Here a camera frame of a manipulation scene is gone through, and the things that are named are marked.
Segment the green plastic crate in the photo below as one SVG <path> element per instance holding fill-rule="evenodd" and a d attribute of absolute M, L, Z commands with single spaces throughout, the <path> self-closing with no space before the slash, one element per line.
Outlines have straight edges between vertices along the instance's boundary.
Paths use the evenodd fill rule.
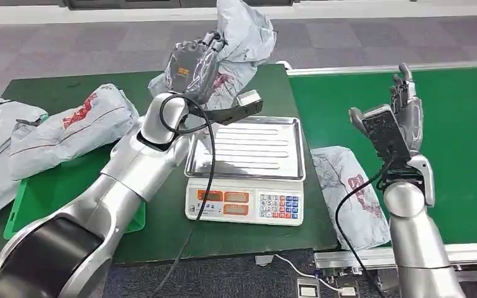
<path fill-rule="evenodd" d="M 75 160 L 62 163 L 32 177 L 23 179 L 6 222 L 6 240 L 34 220 L 45 217 L 72 201 L 87 189 L 109 161 L 113 145 L 105 145 Z M 142 202 L 126 233 L 145 226 L 145 204 Z"/>

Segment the robotic arm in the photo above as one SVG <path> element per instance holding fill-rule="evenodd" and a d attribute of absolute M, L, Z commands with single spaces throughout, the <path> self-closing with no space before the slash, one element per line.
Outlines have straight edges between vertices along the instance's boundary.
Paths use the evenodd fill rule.
<path fill-rule="evenodd" d="M 17 232 L 2 249 L 0 298 L 89 297 L 140 202 L 150 202 L 187 155 L 190 135 L 170 128 L 184 130 L 188 114 L 202 114 L 199 107 L 211 95 L 224 45 L 215 32 L 176 45 L 166 71 L 171 90 L 156 96 L 145 117 L 116 144 L 99 178 L 61 209 Z M 262 109 L 261 99 L 238 103 L 206 115 L 229 124 Z"/>
<path fill-rule="evenodd" d="M 352 124 L 367 136 L 379 157 L 389 165 L 381 188 L 390 211 L 394 258 L 403 297 L 465 297 L 442 237 L 427 214 L 433 207 L 434 179 L 429 160 L 419 154 L 423 110 L 412 73 L 399 66 L 394 75 L 391 104 L 361 113 L 349 110 Z"/>

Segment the stainless steel tray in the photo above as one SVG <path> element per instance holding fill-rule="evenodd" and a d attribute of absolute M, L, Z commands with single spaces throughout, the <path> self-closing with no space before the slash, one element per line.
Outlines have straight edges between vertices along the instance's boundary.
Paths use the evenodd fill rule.
<path fill-rule="evenodd" d="M 215 136 L 215 178 L 303 181 L 304 155 L 299 119 L 252 116 L 221 126 Z M 187 177 L 208 177 L 211 154 L 192 139 Z"/>

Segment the black cable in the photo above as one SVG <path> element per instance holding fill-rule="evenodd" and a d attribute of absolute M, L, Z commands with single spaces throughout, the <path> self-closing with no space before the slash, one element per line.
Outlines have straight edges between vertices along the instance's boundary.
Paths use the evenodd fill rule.
<path fill-rule="evenodd" d="M 186 130 L 179 130 L 179 129 L 175 129 L 173 127 L 170 127 L 169 124 L 167 124 L 165 122 L 165 119 L 163 118 L 163 108 L 165 107 L 167 102 L 169 102 L 173 98 L 177 98 L 177 97 L 183 98 L 183 99 L 189 101 L 190 103 L 192 103 L 194 106 L 196 106 L 202 112 L 202 116 L 203 116 L 204 120 L 206 121 L 206 123 L 202 124 L 198 127 L 195 127 L 193 129 L 186 129 Z M 165 126 L 166 129 L 168 129 L 170 132 L 174 132 L 174 133 L 177 133 L 179 135 L 186 134 L 186 133 L 193 133 L 197 130 L 204 129 L 206 127 L 209 131 L 209 138 L 211 139 L 211 170 L 209 172 L 209 179 L 207 180 L 206 193 L 204 194 L 204 199 L 202 200 L 202 205 L 200 206 L 200 211 L 198 212 L 198 215 L 196 216 L 195 222 L 198 222 L 198 221 L 200 221 L 200 217 L 202 216 L 202 213 L 204 212 L 207 197 L 209 195 L 209 191 L 211 190 L 211 184 L 213 183 L 213 175 L 215 175 L 216 152 L 215 152 L 215 136 L 213 134 L 213 129 L 211 127 L 212 122 L 209 120 L 209 118 L 208 118 L 206 112 L 204 111 L 204 109 L 202 108 L 202 106 L 200 106 L 200 104 L 198 104 L 194 99 L 191 99 L 189 96 L 187 96 L 185 94 L 174 94 L 174 95 L 171 95 L 168 98 L 166 98 L 160 106 L 159 116 L 160 116 L 161 123 L 163 124 L 163 126 Z M 158 293 L 163 288 L 163 286 L 165 285 L 165 283 L 167 282 L 167 280 L 169 279 L 169 277 L 171 276 L 171 274 L 175 270 L 176 266 L 178 265 L 178 262 L 180 261 L 180 258 L 182 257 L 182 255 L 184 253 L 184 249 L 187 247 L 187 245 L 189 243 L 189 240 L 191 239 L 191 236 L 193 235 L 194 228 L 195 228 L 195 225 L 193 224 L 191 226 L 191 230 L 189 231 L 189 235 L 187 236 L 186 240 L 184 241 L 184 244 L 182 244 L 182 247 L 180 248 L 180 251 L 176 255 L 175 261 L 171 265 L 171 268 L 169 268 L 169 271 L 167 272 L 165 277 L 161 280 L 161 283 L 158 285 L 158 287 L 151 294 L 151 298 L 154 297 L 154 295 L 156 293 Z"/>
<path fill-rule="evenodd" d="M 363 262 L 361 261 L 361 259 L 359 259 L 359 256 L 357 255 L 357 252 L 355 251 L 354 247 L 352 246 L 352 244 L 350 243 L 350 241 L 348 240 L 348 237 L 345 235 L 345 232 L 343 232 L 343 229 L 341 228 L 341 225 L 339 224 L 339 211 L 341 210 L 341 207 L 343 206 L 343 204 L 351 197 L 353 196 L 356 192 L 362 190 L 363 188 L 367 187 L 368 185 L 372 184 L 372 182 L 376 181 L 378 178 L 382 177 L 382 175 L 387 172 L 387 170 L 390 168 L 391 164 L 392 164 L 392 161 L 393 159 L 391 159 L 387 164 L 383 165 L 383 168 L 381 169 L 381 171 L 379 171 L 377 174 L 375 174 L 374 176 L 372 176 L 367 182 L 359 185 L 358 187 L 356 187 L 353 191 L 351 191 L 350 193 L 348 193 L 342 200 L 341 202 L 339 202 L 339 205 L 337 206 L 336 210 L 335 210 L 335 224 L 337 225 L 337 228 L 339 229 L 339 232 L 341 233 L 341 235 L 343 236 L 343 238 L 345 239 L 348 247 L 350 248 L 350 251 L 354 254 L 357 262 L 359 263 L 359 266 L 361 267 L 361 269 L 363 270 L 366 278 L 368 279 L 368 282 L 370 282 L 370 284 L 372 284 L 376 290 L 378 291 L 379 295 L 382 297 L 382 298 L 385 298 L 385 296 L 383 295 L 383 292 L 381 292 L 381 289 L 379 288 L 379 286 L 377 285 L 376 281 L 370 276 L 370 274 L 368 273 L 368 271 L 366 270 L 366 267 L 365 265 L 363 265 Z"/>

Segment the gray plastic bag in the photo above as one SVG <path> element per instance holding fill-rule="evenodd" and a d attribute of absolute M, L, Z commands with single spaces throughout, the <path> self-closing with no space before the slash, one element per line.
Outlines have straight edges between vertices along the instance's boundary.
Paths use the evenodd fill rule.
<path fill-rule="evenodd" d="M 242 0 L 217 0 L 217 13 L 216 31 L 228 45 L 217 57 L 218 75 L 212 86 L 214 92 L 204 106 L 206 110 L 230 108 L 257 73 L 257 66 L 268 61 L 276 42 L 269 18 Z M 148 88 L 153 96 L 170 90 L 164 73 L 152 79 Z M 189 115 L 186 126 L 192 128 L 203 123 L 200 117 Z"/>
<path fill-rule="evenodd" d="M 12 179 L 35 175 L 73 160 L 127 133 L 138 111 L 113 84 L 98 87 L 82 106 L 50 116 L 39 126 L 20 124 L 12 132 Z"/>
<path fill-rule="evenodd" d="M 334 146 L 312 149 L 324 201 L 337 232 L 341 248 L 349 250 L 335 224 L 335 210 L 341 200 L 368 180 L 352 151 Z M 376 247 L 390 241 L 390 231 L 378 196 L 372 185 L 349 198 L 339 210 L 339 224 L 356 250 Z"/>

